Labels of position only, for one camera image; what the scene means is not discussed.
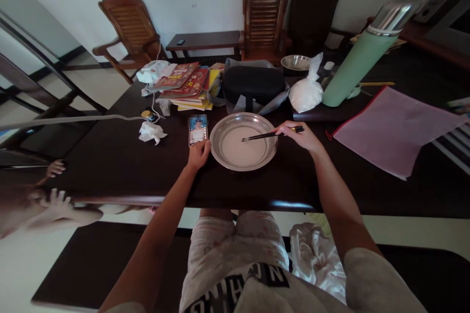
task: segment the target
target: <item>printed shorts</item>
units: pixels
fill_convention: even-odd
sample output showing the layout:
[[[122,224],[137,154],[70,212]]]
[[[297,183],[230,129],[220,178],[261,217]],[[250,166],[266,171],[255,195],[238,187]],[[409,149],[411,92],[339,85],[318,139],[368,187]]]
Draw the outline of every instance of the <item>printed shorts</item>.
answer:
[[[289,257],[276,221],[271,212],[247,211],[236,222],[213,217],[197,221],[191,236],[188,271],[194,269],[214,248],[241,247],[247,249],[247,259],[261,260],[289,270]]]

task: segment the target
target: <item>stainless steel plate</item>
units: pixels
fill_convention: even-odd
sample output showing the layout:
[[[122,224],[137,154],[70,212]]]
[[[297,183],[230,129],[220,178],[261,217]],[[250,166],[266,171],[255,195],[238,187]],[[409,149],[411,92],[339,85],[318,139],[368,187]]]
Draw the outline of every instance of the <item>stainless steel plate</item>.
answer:
[[[239,112],[220,120],[211,132],[211,152],[227,169],[252,171],[269,163],[276,154],[278,138],[269,137],[242,142],[244,137],[271,132],[274,126],[264,117]]]

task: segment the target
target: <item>pink napkin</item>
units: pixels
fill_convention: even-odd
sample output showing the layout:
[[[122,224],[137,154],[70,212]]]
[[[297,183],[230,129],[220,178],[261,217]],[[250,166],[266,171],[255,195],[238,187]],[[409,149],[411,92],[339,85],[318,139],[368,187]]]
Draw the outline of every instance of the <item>pink napkin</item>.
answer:
[[[384,87],[333,136],[375,166],[406,180],[423,145],[468,120]]]

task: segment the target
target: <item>bottle cap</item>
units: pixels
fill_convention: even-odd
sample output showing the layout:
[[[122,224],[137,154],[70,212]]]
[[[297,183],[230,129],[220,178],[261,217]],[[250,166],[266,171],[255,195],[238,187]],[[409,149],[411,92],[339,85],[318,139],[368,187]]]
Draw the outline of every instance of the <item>bottle cap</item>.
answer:
[[[420,4],[416,0],[395,0],[386,3],[367,27],[367,31],[375,35],[398,35]]]
[[[148,119],[149,117],[152,116],[152,113],[149,110],[145,110],[144,112],[141,113],[141,116],[145,119]]]
[[[334,62],[328,61],[325,66],[323,66],[323,69],[325,70],[332,70],[334,67]]]

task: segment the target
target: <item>black chopsticks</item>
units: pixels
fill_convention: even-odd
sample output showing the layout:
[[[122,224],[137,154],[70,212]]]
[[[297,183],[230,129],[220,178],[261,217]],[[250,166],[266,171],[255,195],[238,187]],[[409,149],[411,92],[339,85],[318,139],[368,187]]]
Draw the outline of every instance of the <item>black chopsticks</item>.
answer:
[[[303,126],[296,126],[296,127],[292,127],[291,130],[295,131],[295,132],[302,132],[304,130],[304,127]],[[261,138],[267,138],[267,137],[274,137],[276,135],[276,132],[270,132],[270,133],[266,133],[266,134],[258,134],[256,136],[251,136],[251,137],[247,137],[247,138],[242,138],[241,141],[242,142],[246,142],[246,141],[249,141],[249,140],[253,140],[253,139],[261,139]]]

